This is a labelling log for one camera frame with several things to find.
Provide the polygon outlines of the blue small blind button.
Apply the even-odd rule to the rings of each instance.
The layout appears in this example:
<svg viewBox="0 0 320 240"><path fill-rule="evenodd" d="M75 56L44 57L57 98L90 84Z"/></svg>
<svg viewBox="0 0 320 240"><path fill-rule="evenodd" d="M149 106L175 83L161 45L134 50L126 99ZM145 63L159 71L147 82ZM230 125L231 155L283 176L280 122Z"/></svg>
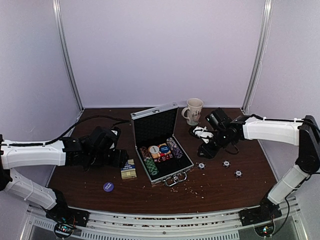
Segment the blue small blind button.
<svg viewBox="0 0 320 240"><path fill-rule="evenodd" d="M170 154L171 150L169 147L162 147L162 148L159 148L159 152L161 154Z"/></svg>

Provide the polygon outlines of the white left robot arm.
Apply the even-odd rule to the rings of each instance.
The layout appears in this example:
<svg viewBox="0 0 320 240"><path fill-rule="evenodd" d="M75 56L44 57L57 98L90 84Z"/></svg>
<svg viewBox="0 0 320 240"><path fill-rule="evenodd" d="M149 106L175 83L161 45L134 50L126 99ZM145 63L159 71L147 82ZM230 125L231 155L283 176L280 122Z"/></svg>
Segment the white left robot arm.
<svg viewBox="0 0 320 240"><path fill-rule="evenodd" d="M91 134L74 138L62 133L49 141L18 142L0 140L0 189L33 202L52 212L61 222L72 218L72 211L61 191L46 188L24 177L16 171L26 166L81 166L85 171L90 167L105 165L122 168L128 160L126 150L117 149L121 136L120 124L128 120L105 115L115 121L110 128L97 126Z"/></svg>

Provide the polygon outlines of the aluminium poker case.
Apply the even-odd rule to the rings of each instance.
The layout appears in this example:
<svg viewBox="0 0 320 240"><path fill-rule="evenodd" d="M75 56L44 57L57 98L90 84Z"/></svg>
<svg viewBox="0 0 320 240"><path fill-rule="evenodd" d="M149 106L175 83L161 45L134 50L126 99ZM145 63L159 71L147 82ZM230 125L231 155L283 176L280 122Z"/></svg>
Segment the aluminium poker case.
<svg viewBox="0 0 320 240"><path fill-rule="evenodd" d="M188 178L194 163L175 137L178 104L130 114L137 156L152 185L173 187Z"/></svg>

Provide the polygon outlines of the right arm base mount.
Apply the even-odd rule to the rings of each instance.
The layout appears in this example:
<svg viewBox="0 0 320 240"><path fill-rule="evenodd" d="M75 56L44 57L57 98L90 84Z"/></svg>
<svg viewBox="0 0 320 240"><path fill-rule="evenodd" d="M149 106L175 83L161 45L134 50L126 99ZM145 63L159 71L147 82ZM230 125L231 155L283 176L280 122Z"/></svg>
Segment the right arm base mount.
<svg viewBox="0 0 320 240"><path fill-rule="evenodd" d="M277 207L270 208L267 206L245 208L239 212L239 218L242 226L255 225L271 221L273 218L279 218L281 216L282 212Z"/></svg>

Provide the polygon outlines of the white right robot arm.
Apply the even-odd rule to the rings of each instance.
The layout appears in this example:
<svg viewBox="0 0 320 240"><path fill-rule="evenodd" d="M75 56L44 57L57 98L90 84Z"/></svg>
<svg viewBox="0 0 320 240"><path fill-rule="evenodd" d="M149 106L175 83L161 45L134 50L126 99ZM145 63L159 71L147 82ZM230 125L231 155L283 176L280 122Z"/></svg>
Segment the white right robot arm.
<svg viewBox="0 0 320 240"><path fill-rule="evenodd" d="M259 220L268 220L291 192L320 169L320 129L311 115L295 119L268 119L255 114L206 117L214 132L197 151L199 157L212 159L220 149L244 140L264 140L297 146L298 157L288 172L268 191L256 210Z"/></svg>

